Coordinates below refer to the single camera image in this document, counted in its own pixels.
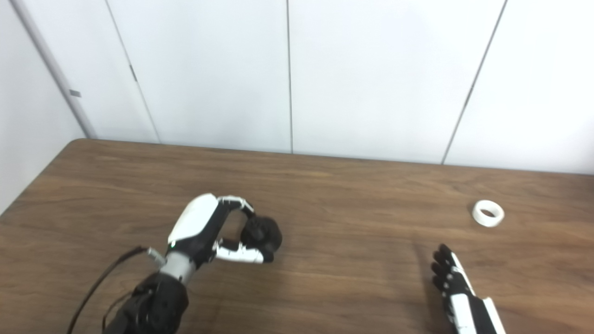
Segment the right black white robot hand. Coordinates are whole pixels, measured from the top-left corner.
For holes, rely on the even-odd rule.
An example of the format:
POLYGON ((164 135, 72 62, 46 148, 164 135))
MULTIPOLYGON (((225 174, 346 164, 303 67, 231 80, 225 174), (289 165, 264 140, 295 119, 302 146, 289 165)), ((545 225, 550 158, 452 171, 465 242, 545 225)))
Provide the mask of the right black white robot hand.
POLYGON ((433 253, 433 285, 443 300, 444 313, 456 334, 504 334, 492 298, 474 292, 458 256, 445 244, 433 253))

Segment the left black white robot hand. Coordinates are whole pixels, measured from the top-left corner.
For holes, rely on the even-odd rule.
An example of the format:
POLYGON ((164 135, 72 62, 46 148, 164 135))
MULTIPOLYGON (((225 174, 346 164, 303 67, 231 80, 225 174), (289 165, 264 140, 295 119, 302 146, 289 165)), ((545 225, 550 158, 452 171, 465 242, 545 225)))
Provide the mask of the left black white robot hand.
POLYGON ((193 272, 214 259, 239 263, 271 263, 283 236, 273 218, 258 216, 254 207, 235 195, 212 193, 193 199, 168 237, 162 271, 170 275, 193 272), (220 238, 229 214, 242 212, 247 220, 238 241, 220 238))

